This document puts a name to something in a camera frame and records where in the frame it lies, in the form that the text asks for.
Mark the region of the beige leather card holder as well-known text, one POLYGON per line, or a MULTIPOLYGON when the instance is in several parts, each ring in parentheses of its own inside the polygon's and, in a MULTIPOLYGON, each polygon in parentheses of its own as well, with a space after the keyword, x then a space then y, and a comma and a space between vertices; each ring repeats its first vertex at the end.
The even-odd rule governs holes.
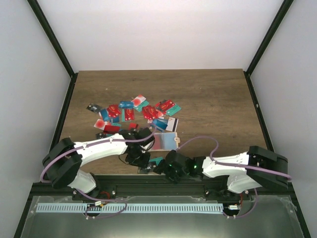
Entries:
POLYGON ((179 147, 180 138, 177 132, 155 133, 155 142, 150 151, 170 151, 179 147))

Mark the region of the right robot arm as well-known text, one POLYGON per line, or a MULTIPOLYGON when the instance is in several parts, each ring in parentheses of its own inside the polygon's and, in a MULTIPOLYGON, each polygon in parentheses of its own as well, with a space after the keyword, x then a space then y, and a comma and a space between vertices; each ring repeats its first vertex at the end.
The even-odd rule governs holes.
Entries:
POLYGON ((247 152, 226 157, 189 158, 172 150, 153 171, 164 174, 174 183, 181 178, 202 180, 204 177, 226 176, 227 182, 220 187, 220 194, 227 200, 259 187, 287 190, 291 180, 287 158, 259 146, 251 146, 247 152))

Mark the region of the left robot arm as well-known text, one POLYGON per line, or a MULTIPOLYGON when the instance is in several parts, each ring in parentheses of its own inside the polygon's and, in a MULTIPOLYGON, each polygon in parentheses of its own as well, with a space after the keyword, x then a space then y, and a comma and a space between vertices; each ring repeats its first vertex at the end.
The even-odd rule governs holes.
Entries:
POLYGON ((121 130, 87 142, 64 138, 42 160, 44 169, 40 181, 50 183, 55 189, 73 188, 88 199, 96 200, 100 197, 101 186, 92 173, 82 171, 81 167, 105 157, 125 155, 126 164, 145 168, 154 142, 154 132, 149 128, 121 130))

